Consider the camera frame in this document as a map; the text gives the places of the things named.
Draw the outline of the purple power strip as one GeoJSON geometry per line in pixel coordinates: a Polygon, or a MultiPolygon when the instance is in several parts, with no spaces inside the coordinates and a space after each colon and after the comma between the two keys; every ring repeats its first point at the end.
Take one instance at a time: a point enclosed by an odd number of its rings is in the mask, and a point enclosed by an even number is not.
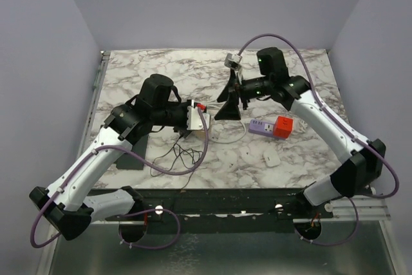
{"type": "MultiPolygon", "coordinates": [[[[292,133],[304,133],[308,125],[303,120],[295,120],[292,126],[292,133]]],[[[248,132],[264,137],[276,137],[273,134],[275,128],[274,123],[265,122],[263,120],[252,119],[248,126],[248,132]]]]}

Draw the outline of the black power adapter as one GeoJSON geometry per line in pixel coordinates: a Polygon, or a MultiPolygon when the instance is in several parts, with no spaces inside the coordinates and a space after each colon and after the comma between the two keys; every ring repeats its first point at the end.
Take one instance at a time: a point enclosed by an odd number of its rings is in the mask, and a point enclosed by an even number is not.
{"type": "Polygon", "coordinates": [[[182,147],[180,144],[182,138],[183,134],[181,133],[179,137],[175,140],[171,148],[165,154],[155,157],[152,161],[152,164],[155,164],[157,163],[157,161],[170,156],[174,157],[173,161],[171,162],[170,167],[164,168],[168,172],[174,171],[174,168],[177,165],[177,163],[181,163],[181,165],[186,169],[190,169],[194,164],[196,164],[199,161],[200,157],[203,155],[203,151],[193,149],[192,147],[182,147]]]}

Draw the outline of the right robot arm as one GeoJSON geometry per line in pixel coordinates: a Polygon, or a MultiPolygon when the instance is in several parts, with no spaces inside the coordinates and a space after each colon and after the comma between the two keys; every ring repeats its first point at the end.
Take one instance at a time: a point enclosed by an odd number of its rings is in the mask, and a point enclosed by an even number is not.
{"type": "Polygon", "coordinates": [[[304,120],[327,143],[341,166],[300,192],[295,203],[297,213],[309,218],[319,205],[342,196],[351,198],[376,180],[382,172],[384,143],[354,130],[319,99],[304,77],[291,76],[280,49],[264,48],[256,55],[261,76],[254,79],[241,76],[240,55],[226,56],[230,77],[217,99],[223,107],[214,118],[240,120],[240,111],[247,109],[252,99],[267,96],[304,120]]]}

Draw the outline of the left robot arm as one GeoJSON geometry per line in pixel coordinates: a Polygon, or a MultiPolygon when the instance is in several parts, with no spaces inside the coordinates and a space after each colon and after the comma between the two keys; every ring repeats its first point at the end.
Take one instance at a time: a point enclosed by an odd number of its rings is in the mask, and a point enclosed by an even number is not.
{"type": "Polygon", "coordinates": [[[189,113],[196,113],[192,99],[169,99],[178,94],[174,82],[154,73],[140,92],[112,109],[97,136],[77,161],[48,187],[36,186],[29,194],[46,220],[66,240],[80,236],[95,220],[122,214],[137,219],[142,204],[130,187],[90,198],[88,193],[108,168],[155,126],[187,129],[189,113]]]}

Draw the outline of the beige cube socket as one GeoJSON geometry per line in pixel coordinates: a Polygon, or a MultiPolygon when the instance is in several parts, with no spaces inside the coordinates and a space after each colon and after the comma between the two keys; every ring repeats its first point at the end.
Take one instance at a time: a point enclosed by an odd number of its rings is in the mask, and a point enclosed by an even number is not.
{"type": "Polygon", "coordinates": [[[204,130],[193,131],[192,133],[197,138],[205,138],[204,130]]]}

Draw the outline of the red cube socket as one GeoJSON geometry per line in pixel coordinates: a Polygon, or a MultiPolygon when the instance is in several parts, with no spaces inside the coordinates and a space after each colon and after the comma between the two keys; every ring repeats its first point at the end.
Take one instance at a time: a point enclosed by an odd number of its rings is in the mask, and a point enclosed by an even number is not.
{"type": "Polygon", "coordinates": [[[289,117],[278,116],[273,128],[273,136],[287,139],[293,131],[294,120],[289,117]]]}

